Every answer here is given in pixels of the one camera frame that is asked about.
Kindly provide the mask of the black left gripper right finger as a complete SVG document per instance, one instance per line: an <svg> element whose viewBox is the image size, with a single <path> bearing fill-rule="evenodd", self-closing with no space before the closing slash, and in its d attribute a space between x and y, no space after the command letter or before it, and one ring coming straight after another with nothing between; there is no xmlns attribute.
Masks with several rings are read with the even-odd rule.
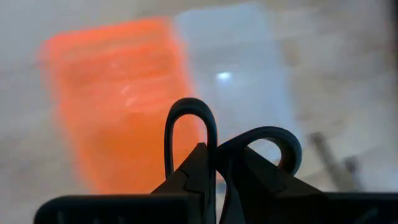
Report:
<svg viewBox="0 0 398 224"><path fill-rule="evenodd" d="M220 223L327 223L326 195L245 147L226 172Z"/></svg>

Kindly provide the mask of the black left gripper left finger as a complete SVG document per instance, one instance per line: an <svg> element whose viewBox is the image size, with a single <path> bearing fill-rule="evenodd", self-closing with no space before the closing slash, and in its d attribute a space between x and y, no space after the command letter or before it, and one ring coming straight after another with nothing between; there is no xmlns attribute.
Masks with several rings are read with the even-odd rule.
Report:
<svg viewBox="0 0 398 224"><path fill-rule="evenodd" d="M160 223L215 223L215 171L206 144L199 143L178 169L151 194Z"/></svg>

